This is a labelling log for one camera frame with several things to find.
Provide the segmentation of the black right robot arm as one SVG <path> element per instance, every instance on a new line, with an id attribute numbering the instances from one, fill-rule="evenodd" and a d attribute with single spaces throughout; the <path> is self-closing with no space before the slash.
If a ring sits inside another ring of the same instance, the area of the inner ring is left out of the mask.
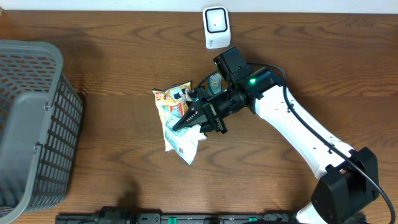
<path id="1" fill-rule="evenodd" d="M 283 69 L 247 62 L 236 47 L 214 58 L 227 82 L 211 95 L 198 86 L 194 101 L 173 129 L 199 126 L 227 131 L 224 119 L 243 108 L 267 121 L 294 147 L 318 183 L 310 202 L 296 213 L 300 223 L 346 223 L 379 197 L 378 162 L 368 148 L 355 150 L 324 128 L 292 96 Z"/>

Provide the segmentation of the teal mouthwash bottle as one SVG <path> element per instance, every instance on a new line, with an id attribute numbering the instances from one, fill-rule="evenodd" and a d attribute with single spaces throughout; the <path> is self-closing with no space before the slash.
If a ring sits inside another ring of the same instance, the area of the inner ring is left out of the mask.
<path id="1" fill-rule="evenodd" d="M 211 95 L 215 95 L 222 90 L 221 81 L 222 76 L 219 73 L 215 73 L 208 79 L 208 92 Z"/>

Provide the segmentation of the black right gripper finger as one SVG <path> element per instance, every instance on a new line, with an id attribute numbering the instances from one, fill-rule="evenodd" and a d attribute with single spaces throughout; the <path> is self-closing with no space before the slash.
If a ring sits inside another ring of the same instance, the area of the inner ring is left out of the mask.
<path id="1" fill-rule="evenodd" d="M 208 101 L 211 99 L 211 95 L 208 90 L 206 90 L 203 86 L 199 88 L 195 88 L 188 93 L 189 98 L 192 101 Z"/>
<path id="2" fill-rule="evenodd" d="M 199 101 L 194 101 L 185 114 L 173 126 L 174 131 L 182 128 L 193 127 L 197 124 L 206 123 L 208 121 L 207 115 L 203 110 L 203 105 Z"/>

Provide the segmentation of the yellow snack bag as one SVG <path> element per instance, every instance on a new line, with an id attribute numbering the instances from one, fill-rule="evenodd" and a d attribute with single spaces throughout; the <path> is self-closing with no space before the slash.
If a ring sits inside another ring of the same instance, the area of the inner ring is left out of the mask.
<path id="1" fill-rule="evenodd" d="M 174 85 L 166 90 L 153 90 L 155 96 L 155 105 L 159 111 L 160 121 L 162 123 L 163 135 L 165 134 L 165 123 L 171 114 L 180 118 L 188 110 L 188 103 L 191 99 L 188 92 L 191 90 L 191 82 Z M 165 140 L 165 150 L 171 151 L 172 146 Z"/>

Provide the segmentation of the light blue tissue pack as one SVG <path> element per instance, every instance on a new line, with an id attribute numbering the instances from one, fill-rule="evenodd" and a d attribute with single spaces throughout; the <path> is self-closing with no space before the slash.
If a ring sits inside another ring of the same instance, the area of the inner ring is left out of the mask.
<path id="1" fill-rule="evenodd" d="M 172 149 L 189 165 L 193 162 L 199 141 L 205 141 L 207 137 L 200 132 L 199 124 L 174 131 L 172 128 L 180 120 L 179 116 L 171 114 L 165 123 L 165 140 Z"/>

